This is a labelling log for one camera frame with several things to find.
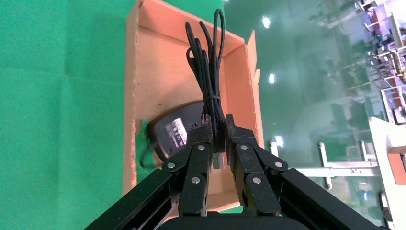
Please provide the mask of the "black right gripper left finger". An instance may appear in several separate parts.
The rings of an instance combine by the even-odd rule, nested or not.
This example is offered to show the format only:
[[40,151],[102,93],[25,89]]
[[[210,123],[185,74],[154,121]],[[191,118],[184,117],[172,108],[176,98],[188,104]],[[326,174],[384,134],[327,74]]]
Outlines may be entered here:
[[202,126],[188,135],[186,147],[162,165],[172,175],[170,186],[179,201],[180,217],[206,216],[212,145],[212,122],[204,115]]

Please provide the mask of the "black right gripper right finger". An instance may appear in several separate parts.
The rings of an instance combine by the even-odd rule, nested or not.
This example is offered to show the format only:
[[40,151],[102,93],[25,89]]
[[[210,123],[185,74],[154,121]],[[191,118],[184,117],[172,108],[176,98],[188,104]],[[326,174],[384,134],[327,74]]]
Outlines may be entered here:
[[238,127],[226,115],[226,152],[235,187],[244,211],[255,216],[278,216],[281,212],[268,176],[288,169],[288,164],[260,147],[252,130]]

